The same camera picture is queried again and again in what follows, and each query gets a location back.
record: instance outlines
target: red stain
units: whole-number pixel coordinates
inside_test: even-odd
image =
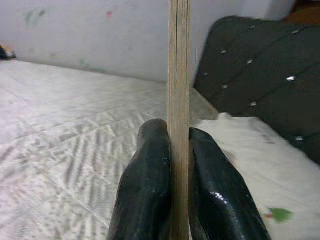
[[[264,216],[265,216],[267,219],[272,219],[272,213],[264,214]]]
[[[113,13],[114,13],[113,11],[107,11],[106,12],[106,17],[107,18],[111,18]]]

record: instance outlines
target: wooden stick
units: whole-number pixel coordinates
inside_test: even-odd
[[[173,179],[172,240],[189,239],[190,1],[170,0],[169,7],[168,131]]]

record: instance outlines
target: dark object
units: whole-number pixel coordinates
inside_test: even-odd
[[[193,240],[270,240],[244,179],[212,137],[191,128],[189,141]]]
[[[16,58],[16,54],[11,48],[7,47],[6,45],[0,44],[0,59],[10,60],[15,58]]]
[[[255,116],[320,164],[320,27],[225,17],[194,87],[219,112]]]
[[[147,121],[118,187],[107,240],[168,239],[172,204],[167,124]]]

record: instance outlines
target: white mattress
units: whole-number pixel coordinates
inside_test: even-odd
[[[166,85],[0,62],[0,239],[105,240],[139,127]],[[192,121],[217,112],[195,91]]]

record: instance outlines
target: tufted upholstery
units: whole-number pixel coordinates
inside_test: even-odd
[[[320,164],[320,27],[225,17],[194,87],[219,112],[260,118]]]

